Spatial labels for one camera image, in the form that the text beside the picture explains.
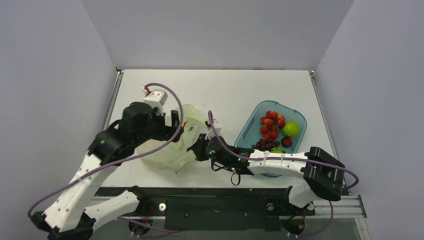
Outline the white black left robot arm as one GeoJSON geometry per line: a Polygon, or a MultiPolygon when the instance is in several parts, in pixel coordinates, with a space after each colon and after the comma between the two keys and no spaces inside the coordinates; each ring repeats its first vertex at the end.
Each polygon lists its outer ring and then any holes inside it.
{"type": "Polygon", "coordinates": [[[47,232],[49,240],[88,240],[99,227],[125,214],[145,214],[149,197],[138,186],[100,204],[89,206],[89,202],[122,163],[134,159],[137,147],[149,140],[164,145],[178,141],[183,119],[181,110],[172,110],[171,124],[166,125],[160,101],[131,103],[121,119],[96,135],[71,182],[56,191],[55,202],[44,211],[28,211],[31,222],[47,232]]]}

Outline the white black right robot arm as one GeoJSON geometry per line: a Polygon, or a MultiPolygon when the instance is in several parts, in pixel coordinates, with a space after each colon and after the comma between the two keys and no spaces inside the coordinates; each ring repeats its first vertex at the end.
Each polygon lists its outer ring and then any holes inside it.
{"type": "Polygon", "coordinates": [[[289,214],[315,200],[337,202],[342,198],[345,165],[320,147],[300,153],[275,153],[229,146],[222,137],[207,139],[201,134],[188,150],[194,153],[196,161],[209,160],[215,172],[299,179],[299,183],[288,187],[282,199],[282,207],[289,214]]]}

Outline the light green plastic bag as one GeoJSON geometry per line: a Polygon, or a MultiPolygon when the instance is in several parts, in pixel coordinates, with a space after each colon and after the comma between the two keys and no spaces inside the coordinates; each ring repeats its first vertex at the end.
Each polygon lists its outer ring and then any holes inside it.
{"type": "Polygon", "coordinates": [[[150,168],[171,170],[177,173],[183,165],[192,162],[196,156],[189,147],[199,138],[200,134],[208,132],[205,121],[206,114],[192,104],[184,104],[183,133],[177,142],[171,142],[164,148],[140,158],[141,162],[150,168]]]}

